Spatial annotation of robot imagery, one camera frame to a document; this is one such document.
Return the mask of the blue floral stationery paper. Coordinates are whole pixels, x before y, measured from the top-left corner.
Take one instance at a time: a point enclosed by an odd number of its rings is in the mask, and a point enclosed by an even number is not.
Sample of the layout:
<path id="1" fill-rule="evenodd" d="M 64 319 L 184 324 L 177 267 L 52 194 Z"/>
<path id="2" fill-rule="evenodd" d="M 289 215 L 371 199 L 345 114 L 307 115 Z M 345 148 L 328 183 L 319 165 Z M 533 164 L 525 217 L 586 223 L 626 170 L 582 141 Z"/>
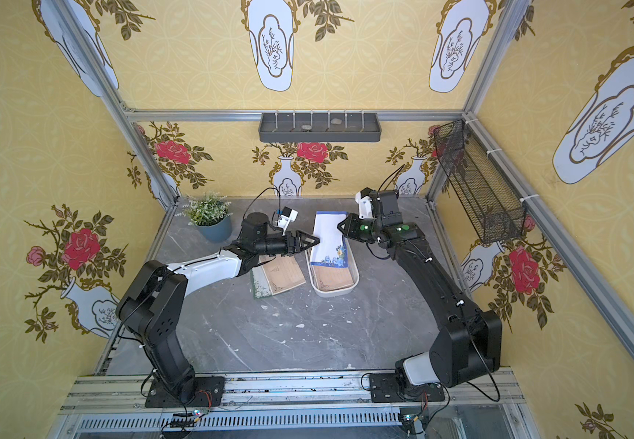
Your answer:
<path id="1" fill-rule="evenodd" d="M 338 224 L 345 220 L 345 211 L 317 211 L 313 235 L 320 243 L 312 248 L 310 265 L 329 268 L 347 268 L 348 251 L 344 235 L 338 230 Z"/>

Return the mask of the brown lined stationery paper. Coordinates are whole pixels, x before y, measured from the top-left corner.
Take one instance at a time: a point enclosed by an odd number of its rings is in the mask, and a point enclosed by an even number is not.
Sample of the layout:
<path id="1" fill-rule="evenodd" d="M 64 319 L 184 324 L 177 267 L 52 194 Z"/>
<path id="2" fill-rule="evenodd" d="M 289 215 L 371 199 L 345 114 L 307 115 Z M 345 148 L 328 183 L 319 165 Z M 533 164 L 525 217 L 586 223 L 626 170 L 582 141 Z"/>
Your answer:
<path id="1" fill-rule="evenodd" d="M 335 292 L 354 286 L 355 278 L 346 267 L 329 267 L 312 265 L 313 280 L 318 290 L 322 292 Z"/>

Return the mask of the white oval storage box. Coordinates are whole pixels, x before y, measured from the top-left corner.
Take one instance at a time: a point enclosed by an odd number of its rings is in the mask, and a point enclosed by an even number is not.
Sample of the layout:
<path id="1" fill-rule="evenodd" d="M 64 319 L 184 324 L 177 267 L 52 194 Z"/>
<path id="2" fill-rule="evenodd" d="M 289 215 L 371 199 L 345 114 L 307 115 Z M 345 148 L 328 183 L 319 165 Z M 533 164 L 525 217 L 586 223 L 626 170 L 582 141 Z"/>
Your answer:
<path id="1" fill-rule="evenodd" d="M 310 259 L 312 251 L 308 251 L 306 260 L 308 274 L 313 290 L 322 298 L 344 296 L 351 293 L 360 281 L 357 262 L 349 243 L 345 243 L 347 255 L 347 267 L 326 267 L 312 265 Z"/>

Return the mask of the green bordered stationery paper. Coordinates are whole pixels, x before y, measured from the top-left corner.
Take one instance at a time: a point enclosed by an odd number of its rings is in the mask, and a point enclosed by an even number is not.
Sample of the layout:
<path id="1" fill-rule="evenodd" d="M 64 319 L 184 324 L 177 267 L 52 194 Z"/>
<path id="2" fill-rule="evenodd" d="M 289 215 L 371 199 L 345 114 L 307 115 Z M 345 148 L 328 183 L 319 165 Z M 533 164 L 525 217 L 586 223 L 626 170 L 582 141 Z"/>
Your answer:
<path id="1" fill-rule="evenodd" d="M 251 291 L 255 299 L 271 297 L 271 285 L 262 267 L 253 268 L 250 272 Z"/>

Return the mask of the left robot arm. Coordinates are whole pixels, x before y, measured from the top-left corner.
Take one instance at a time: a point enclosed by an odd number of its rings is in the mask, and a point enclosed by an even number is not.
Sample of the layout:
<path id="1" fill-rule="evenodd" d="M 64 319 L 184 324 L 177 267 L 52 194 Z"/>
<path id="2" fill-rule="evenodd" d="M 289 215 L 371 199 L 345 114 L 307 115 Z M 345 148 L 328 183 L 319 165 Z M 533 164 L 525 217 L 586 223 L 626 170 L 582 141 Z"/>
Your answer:
<path id="1" fill-rule="evenodd" d="M 242 219 L 238 237 L 216 254 L 182 263 L 146 262 L 120 300 L 117 317 L 141 342 L 165 391 L 188 404 L 196 395 L 195 371 L 176 335 L 185 298 L 247 274 L 260 265 L 262 256 L 301 254 L 319 243 L 308 232 L 287 232 L 271 225 L 267 215 L 252 212 Z"/>

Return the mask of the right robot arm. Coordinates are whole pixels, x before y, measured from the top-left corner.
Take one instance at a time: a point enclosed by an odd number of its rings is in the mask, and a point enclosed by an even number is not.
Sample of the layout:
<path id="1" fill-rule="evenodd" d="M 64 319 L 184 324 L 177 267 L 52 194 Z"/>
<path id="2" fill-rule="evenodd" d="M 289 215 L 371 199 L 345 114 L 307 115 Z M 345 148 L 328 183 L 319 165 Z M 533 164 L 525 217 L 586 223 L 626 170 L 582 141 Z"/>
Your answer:
<path id="1" fill-rule="evenodd" d="M 429 350 L 400 360 L 396 377 L 400 390 L 417 391 L 429 384 L 452 388 L 498 371 L 503 326 L 493 311 L 483 311 L 437 261 L 419 226 L 403 221 L 394 190 L 365 188 L 355 196 L 358 213 L 338 223 L 344 237 L 376 244 L 405 270 L 437 324 Z"/>

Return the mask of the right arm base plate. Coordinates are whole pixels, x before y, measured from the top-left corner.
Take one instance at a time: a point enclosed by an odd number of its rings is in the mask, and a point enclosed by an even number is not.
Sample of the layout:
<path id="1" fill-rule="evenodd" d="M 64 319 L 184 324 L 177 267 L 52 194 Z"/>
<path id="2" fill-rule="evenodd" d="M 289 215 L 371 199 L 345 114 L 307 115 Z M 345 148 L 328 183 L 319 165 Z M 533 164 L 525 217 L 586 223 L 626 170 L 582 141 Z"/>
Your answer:
<path id="1" fill-rule="evenodd" d="M 396 372 L 373 373 L 363 376 L 362 387 L 366 389 L 374 404 L 396 402 L 445 402 L 443 388 L 437 384 L 410 385 L 405 377 Z"/>

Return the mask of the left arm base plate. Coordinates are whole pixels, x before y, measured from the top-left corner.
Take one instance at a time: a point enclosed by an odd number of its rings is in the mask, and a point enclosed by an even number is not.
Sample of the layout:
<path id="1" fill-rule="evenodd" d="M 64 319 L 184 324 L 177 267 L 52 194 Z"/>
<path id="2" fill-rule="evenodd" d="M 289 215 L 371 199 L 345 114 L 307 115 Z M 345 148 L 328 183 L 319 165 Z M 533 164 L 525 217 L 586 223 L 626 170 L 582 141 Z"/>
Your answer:
<path id="1" fill-rule="evenodd" d="M 162 382 L 154 380 L 146 396 L 145 407 L 218 407 L 224 391 L 225 378 L 221 376 L 195 377 L 183 383 L 178 390 L 171 391 Z"/>

